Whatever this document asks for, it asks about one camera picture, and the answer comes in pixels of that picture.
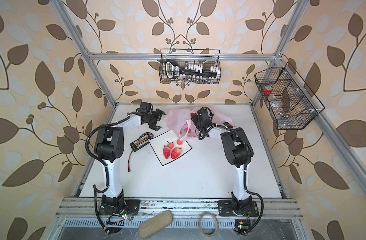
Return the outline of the pink plastic bag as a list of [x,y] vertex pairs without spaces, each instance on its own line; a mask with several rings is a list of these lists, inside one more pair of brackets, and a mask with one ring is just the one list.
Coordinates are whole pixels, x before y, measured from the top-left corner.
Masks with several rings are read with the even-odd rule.
[[[188,139],[199,138],[204,134],[198,131],[191,120],[191,113],[196,113],[202,107],[196,107],[194,109],[173,109],[168,112],[165,117],[167,127],[172,130],[181,141],[186,141]],[[212,125],[225,126],[224,123],[228,122],[234,127],[233,120],[222,114],[217,110],[211,110],[214,114],[212,119]]]

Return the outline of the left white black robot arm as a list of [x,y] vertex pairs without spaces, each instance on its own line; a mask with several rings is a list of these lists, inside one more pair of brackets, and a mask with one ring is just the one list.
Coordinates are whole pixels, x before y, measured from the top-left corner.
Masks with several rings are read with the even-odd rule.
[[140,106],[123,120],[101,125],[88,135],[85,143],[86,152],[94,160],[102,164],[104,173],[104,188],[98,189],[93,185],[94,194],[102,195],[102,205],[117,210],[125,208],[124,190],[120,181],[120,158],[125,151],[125,134],[144,124],[149,129],[158,131],[157,125],[166,113],[153,109],[151,103],[142,102]]

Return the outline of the red fake strawberry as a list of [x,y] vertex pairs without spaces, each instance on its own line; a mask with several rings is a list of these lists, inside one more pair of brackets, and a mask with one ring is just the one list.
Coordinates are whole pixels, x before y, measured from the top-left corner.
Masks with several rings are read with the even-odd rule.
[[174,148],[171,152],[171,159],[175,160],[182,154],[182,148]]
[[164,158],[165,159],[168,159],[170,157],[170,155],[171,155],[171,148],[168,147],[168,146],[165,146],[163,148],[163,155],[164,155]]

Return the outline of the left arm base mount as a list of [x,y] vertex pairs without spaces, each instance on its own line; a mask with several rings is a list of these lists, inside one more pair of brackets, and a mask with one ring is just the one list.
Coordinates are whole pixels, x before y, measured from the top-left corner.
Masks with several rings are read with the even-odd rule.
[[136,215],[140,209],[140,200],[106,198],[98,207],[99,214],[110,215]]

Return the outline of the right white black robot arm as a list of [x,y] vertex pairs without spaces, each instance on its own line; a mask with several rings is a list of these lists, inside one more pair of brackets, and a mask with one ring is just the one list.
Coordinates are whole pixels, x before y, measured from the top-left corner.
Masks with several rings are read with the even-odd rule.
[[217,114],[208,107],[194,110],[190,119],[198,131],[199,140],[208,137],[221,141],[227,161],[236,170],[231,210],[238,216],[246,214],[253,207],[252,196],[260,195],[250,191],[248,186],[249,164],[254,151],[243,128],[236,128],[229,117]]

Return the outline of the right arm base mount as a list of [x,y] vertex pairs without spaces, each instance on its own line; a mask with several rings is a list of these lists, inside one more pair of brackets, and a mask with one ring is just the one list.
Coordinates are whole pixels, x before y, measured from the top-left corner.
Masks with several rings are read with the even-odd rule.
[[245,199],[220,200],[217,202],[218,212],[221,217],[258,217],[259,210],[256,201]]

